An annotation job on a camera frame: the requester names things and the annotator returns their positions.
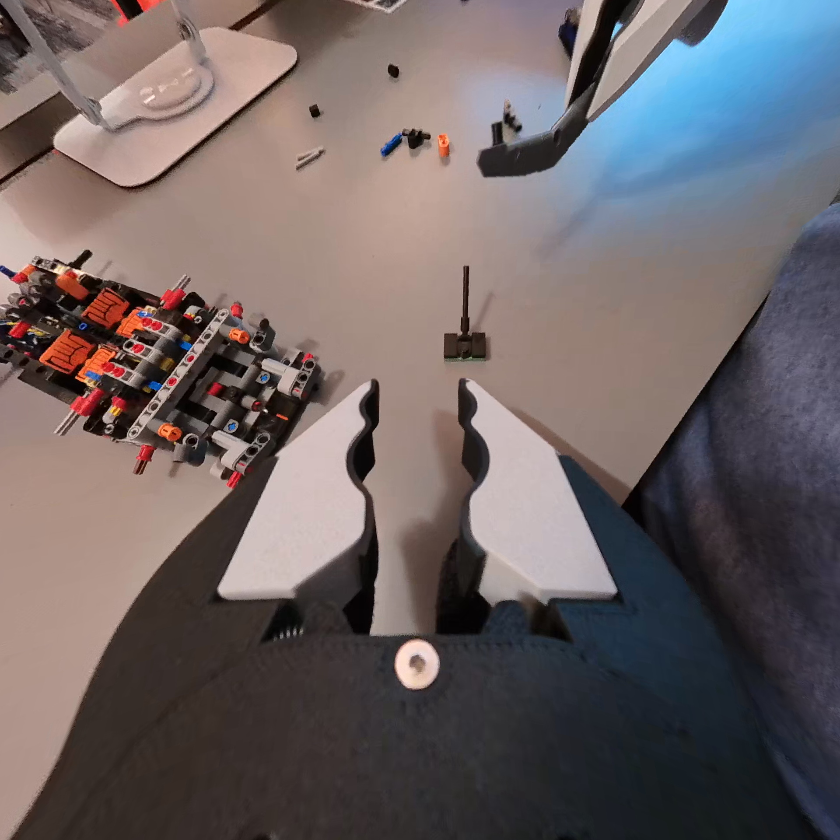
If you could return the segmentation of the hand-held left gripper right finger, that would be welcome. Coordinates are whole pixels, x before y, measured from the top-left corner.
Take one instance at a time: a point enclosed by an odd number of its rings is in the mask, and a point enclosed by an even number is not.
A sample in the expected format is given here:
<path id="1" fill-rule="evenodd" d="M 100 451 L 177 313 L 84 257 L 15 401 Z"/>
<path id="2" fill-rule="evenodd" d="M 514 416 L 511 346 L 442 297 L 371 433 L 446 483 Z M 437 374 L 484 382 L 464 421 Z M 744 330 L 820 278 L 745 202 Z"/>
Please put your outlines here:
<path id="1" fill-rule="evenodd" d="M 560 454 L 470 379 L 458 383 L 459 582 L 489 604 L 610 601 L 617 594 Z"/>

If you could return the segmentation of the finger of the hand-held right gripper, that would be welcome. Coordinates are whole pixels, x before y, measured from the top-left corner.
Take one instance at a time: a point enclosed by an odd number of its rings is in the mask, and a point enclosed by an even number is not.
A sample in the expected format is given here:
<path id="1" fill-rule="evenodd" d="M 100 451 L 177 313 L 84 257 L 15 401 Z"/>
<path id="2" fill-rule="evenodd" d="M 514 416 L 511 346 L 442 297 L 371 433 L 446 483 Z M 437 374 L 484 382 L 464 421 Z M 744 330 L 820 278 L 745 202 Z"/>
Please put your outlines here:
<path id="1" fill-rule="evenodd" d="M 717 25 L 727 1 L 643 1 L 611 38 L 586 111 L 593 122 L 619 99 L 672 42 L 698 46 Z"/>
<path id="2" fill-rule="evenodd" d="M 623 13 L 624 1 L 583 1 L 566 89 L 567 109 L 598 80 Z"/>

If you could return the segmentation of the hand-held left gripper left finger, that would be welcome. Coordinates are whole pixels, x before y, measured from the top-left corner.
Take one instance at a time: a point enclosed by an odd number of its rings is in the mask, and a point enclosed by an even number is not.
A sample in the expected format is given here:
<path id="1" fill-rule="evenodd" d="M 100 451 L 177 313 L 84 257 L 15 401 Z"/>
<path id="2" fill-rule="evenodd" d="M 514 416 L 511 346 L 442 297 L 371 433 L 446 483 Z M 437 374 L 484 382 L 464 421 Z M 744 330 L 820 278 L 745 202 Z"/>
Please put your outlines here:
<path id="1" fill-rule="evenodd" d="M 371 379 L 284 447 L 218 587 L 226 601 L 350 602 L 375 566 L 364 478 L 375 463 Z"/>

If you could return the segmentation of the dark grey lego beam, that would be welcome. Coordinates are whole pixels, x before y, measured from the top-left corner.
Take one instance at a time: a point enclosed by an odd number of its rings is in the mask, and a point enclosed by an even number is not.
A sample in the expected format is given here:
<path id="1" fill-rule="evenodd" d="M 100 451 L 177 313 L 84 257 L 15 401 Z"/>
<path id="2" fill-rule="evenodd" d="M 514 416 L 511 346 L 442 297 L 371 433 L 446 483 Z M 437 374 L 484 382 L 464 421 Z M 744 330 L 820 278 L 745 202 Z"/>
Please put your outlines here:
<path id="1" fill-rule="evenodd" d="M 481 150 L 476 159 L 480 173 L 487 178 L 525 176 L 554 168 L 588 124 L 586 113 L 594 87 L 589 87 L 543 133 L 514 143 L 499 143 Z"/>

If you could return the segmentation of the black lego piece with axle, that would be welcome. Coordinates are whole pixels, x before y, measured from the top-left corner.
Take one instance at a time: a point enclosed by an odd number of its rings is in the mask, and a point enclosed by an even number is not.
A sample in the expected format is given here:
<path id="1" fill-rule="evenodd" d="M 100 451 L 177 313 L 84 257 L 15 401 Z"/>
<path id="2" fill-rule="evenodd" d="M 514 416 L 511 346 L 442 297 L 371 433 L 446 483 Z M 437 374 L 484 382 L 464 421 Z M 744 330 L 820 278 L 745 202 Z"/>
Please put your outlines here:
<path id="1" fill-rule="evenodd" d="M 445 361 L 486 361 L 487 335 L 471 329 L 469 320 L 469 266 L 463 268 L 459 330 L 444 334 Z"/>

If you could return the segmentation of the multicoloured lego car chassis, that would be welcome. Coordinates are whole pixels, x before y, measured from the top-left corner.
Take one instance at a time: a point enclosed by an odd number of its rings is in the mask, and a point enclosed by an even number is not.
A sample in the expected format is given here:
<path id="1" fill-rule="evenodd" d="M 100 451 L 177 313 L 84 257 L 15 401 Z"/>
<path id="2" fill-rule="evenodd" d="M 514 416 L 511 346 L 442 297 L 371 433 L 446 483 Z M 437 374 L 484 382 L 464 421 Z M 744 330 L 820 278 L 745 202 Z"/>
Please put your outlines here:
<path id="1" fill-rule="evenodd" d="M 2 266 L 1 356 L 21 382 L 64 403 L 73 427 L 135 448 L 133 473 L 153 455 L 210 464 L 235 488 L 285 443 L 319 389 L 318 358 L 276 346 L 267 318 L 238 301 L 208 304 L 183 276 L 159 296 L 84 269 L 76 259 Z"/>

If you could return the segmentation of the black and white lego piece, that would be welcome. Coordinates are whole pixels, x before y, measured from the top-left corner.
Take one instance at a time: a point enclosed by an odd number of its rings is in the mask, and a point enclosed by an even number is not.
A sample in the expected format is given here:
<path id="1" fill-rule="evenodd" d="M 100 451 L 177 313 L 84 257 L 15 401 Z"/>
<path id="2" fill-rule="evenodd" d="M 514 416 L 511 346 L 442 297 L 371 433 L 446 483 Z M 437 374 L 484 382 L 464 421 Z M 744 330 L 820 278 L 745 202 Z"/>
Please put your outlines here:
<path id="1" fill-rule="evenodd" d="M 510 99 L 503 102 L 501 117 L 490 125 L 490 145 L 498 146 L 516 140 L 522 131 L 522 122 Z"/>

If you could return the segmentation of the person's blue sleeve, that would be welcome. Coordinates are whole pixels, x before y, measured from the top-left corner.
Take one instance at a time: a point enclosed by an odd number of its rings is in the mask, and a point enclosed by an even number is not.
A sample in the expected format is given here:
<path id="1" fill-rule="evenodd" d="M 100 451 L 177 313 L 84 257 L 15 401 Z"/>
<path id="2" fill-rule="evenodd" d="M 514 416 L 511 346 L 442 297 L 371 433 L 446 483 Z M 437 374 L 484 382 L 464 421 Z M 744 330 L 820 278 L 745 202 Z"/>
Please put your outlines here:
<path id="1" fill-rule="evenodd" d="M 839 834 L 839 204 L 626 505 L 700 595 L 815 838 Z"/>

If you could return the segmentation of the grey monitor stand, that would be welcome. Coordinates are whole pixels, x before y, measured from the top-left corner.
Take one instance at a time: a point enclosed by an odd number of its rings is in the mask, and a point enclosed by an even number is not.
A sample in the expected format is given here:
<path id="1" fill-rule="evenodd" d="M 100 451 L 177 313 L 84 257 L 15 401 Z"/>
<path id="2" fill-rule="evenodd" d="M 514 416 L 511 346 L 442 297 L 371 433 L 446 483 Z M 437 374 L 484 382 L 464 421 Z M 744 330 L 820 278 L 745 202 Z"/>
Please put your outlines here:
<path id="1" fill-rule="evenodd" d="M 54 148 L 116 186 L 158 179 L 298 61 L 288 44 L 228 28 L 199 29 L 188 2 L 172 7 L 181 43 L 97 100 L 72 80 L 23 4 L 7 4 L 79 113 L 58 130 Z"/>

